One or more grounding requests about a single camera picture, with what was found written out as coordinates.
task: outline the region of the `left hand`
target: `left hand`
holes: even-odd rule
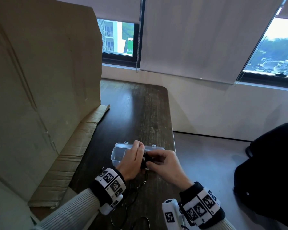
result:
[[[135,140],[131,149],[128,149],[116,169],[122,174],[125,181],[134,179],[141,171],[145,146],[142,142]]]

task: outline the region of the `sky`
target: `sky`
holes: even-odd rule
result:
[[[288,38],[288,19],[274,18],[264,37],[270,40],[275,38]]]

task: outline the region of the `dark wooden table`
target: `dark wooden table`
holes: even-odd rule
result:
[[[156,144],[175,150],[166,88],[102,79],[100,93],[101,104],[110,104],[111,107],[98,124],[69,184],[77,193],[88,187],[102,167],[112,167],[110,156],[118,142],[133,143],[134,140],[140,140],[144,145]],[[169,198],[179,200],[179,190],[154,172],[148,171],[147,182],[139,190],[135,203],[128,209],[128,219],[123,229],[130,229],[135,220],[146,216],[150,221],[150,229],[166,230],[161,204]],[[135,229],[148,229],[142,225],[139,223]],[[109,216],[99,214],[89,229],[114,228]]]

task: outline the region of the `clear plastic box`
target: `clear plastic box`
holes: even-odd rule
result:
[[[130,144],[128,141],[125,141],[124,143],[116,143],[115,147],[113,148],[112,154],[111,154],[111,160],[113,166],[118,166],[118,164],[123,159],[126,150],[132,148],[132,144]],[[162,147],[157,147],[155,144],[152,146],[146,146],[144,152],[154,150],[154,149],[164,149]]]

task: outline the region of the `window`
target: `window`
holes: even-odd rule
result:
[[[274,17],[237,81],[288,88],[288,19]]]
[[[136,67],[139,25],[105,19],[97,22],[103,38],[103,63]]]

